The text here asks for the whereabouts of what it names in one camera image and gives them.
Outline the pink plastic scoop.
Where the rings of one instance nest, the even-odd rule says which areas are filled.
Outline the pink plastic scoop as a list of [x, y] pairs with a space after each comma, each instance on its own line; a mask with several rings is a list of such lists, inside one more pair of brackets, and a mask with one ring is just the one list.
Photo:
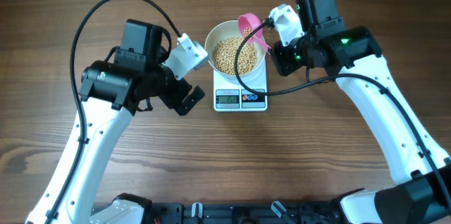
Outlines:
[[[253, 13], [246, 13], [246, 14], [240, 15], [237, 21], [238, 21], [238, 27], [239, 27], [240, 34], [242, 35], [242, 38], [243, 38], [243, 30], [246, 27], [250, 27], [253, 30], [255, 30], [261, 24], [259, 17]], [[248, 43], [249, 44], [257, 43], [266, 53], [269, 53], [270, 46], [264, 41], [263, 30], [259, 30], [258, 32], [256, 32], [253, 35], [253, 37], [254, 37], [254, 39], [251, 41], [248, 40]]]

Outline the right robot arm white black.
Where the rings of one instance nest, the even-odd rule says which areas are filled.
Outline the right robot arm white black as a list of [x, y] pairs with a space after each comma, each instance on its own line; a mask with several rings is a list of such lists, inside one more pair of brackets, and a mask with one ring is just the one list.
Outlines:
[[278, 73], [322, 68], [366, 121], [394, 186], [360, 189], [338, 199], [342, 223], [432, 223], [450, 214], [450, 155], [427, 133], [389, 71], [381, 47], [363, 26], [346, 28], [335, 0], [297, 0], [275, 7], [269, 25]]

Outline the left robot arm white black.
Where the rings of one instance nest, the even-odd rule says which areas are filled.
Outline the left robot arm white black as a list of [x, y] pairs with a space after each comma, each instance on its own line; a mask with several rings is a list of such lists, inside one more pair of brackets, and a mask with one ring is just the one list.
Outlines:
[[209, 58], [187, 35], [164, 48], [168, 30], [128, 20], [114, 60], [95, 61], [82, 74], [80, 99], [70, 138], [28, 223], [154, 223], [152, 202], [123, 193], [98, 213], [92, 210], [107, 163], [119, 138], [139, 111], [141, 101], [158, 97], [178, 115], [186, 115], [204, 97], [185, 76]]

